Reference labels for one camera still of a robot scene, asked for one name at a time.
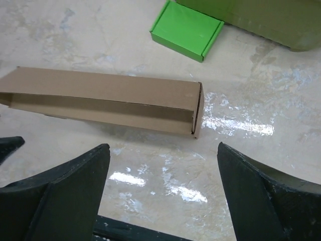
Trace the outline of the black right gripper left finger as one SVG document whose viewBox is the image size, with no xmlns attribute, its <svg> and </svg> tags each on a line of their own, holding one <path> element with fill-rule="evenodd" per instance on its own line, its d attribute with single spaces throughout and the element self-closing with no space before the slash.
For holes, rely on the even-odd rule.
<svg viewBox="0 0 321 241">
<path fill-rule="evenodd" d="M 110 146 L 1 188 L 1 240 L 91 240 Z"/>
</svg>

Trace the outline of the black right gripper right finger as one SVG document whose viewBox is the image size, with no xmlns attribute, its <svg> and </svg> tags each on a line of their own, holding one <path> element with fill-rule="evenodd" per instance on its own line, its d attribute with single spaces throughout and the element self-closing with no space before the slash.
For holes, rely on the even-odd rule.
<svg viewBox="0 0 321 241">
<path fill-rule="evenodd" d="M 320 240 L 320 185 L 218 145 L 217 160 L 237 240 Z"/>
</svg>

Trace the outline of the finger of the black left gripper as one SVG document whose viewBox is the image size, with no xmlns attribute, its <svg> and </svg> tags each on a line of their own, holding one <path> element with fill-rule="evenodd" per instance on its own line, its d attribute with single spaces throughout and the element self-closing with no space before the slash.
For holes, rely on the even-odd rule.
<svg viewBox="0 0 321 241">
<path fill-rule="evenodd" d="M 0 164 L 2 164 L 13 152 L 25 143 L 25 140 L 20 136 L 3 137 L 0 139 L 0 143 Z"/>
</svg>

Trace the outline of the brown cardboard box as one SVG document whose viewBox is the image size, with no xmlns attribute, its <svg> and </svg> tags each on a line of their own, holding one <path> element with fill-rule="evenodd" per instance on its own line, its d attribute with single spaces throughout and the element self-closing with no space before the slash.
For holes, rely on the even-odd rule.
<svg viewBox="0 0 321 241">
<path fill-rule="evenodd" d="M 200 82 L 18 67 L 1 78 L 1 104 L 196 139 L 204 92 Z"/>
</svg>

